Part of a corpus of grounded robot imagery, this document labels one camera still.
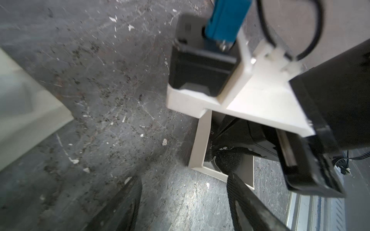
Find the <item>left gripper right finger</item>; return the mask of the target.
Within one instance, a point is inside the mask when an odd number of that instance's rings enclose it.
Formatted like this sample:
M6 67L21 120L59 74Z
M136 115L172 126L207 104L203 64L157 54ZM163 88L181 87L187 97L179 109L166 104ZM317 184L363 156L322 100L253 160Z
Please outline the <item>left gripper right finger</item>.
M228 176L226 188L235 231L289 230L235 173Z

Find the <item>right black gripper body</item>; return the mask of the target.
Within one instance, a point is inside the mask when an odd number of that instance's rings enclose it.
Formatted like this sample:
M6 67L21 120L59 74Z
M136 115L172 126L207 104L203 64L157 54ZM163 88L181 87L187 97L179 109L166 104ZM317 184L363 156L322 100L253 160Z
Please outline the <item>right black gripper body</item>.
M301 136L226 115L211 122L211 161L223 174L236 173L244 157L279 162L289 191L344 198L345 190L316 136Z

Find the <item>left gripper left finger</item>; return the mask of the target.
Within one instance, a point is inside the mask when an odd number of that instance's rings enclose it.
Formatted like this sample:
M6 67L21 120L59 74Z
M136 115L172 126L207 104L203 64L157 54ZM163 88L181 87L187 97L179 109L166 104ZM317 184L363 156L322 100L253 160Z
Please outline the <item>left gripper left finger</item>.
M141 178L130 177L123 188L83 229L85 231L134 231L141 195Z

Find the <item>white box base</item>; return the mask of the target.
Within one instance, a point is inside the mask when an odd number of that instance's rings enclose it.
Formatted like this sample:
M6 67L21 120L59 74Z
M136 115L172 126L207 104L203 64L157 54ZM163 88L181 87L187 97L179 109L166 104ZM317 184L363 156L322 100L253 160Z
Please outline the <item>white box base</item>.
M205 161L206 151L210 147L209 141L212 123L220 124L224 117L224 114L210 110L199 119L188 167L222 182L227 182L228 176L221 172L214 161ZM251 190L255 189L253 156L243 155L235 173Z

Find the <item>white gift box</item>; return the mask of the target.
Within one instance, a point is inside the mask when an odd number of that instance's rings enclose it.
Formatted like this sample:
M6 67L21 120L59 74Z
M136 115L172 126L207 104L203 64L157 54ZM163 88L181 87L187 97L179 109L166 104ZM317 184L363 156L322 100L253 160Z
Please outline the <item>white gift box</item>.
M72 120L63 103L1 50L1 169Z

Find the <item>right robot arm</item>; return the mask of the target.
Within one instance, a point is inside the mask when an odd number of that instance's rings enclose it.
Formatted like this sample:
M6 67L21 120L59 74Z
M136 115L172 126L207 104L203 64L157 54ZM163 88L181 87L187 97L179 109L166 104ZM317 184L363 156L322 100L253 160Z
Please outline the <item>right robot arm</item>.
M344 150L370 145L370 42L309 69L290 81L315 135L301 137L234 116L213 125L205 160L234 173L244 156L277 161L288 190L345 197L334 167Z

